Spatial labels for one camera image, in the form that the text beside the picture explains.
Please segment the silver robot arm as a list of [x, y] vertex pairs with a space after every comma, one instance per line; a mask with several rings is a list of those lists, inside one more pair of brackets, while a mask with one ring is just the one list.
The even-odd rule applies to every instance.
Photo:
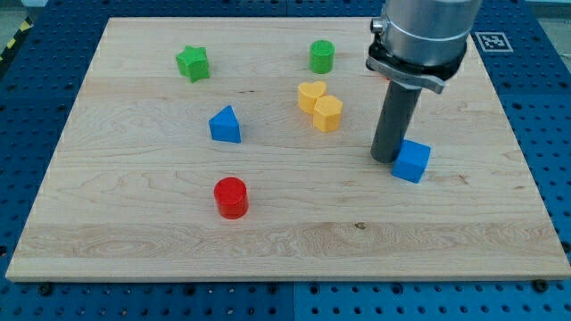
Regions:
[[440, 94], [467, 51], [481, 0], [387, 0], [372, 18], [366, 66], [408, 89]]

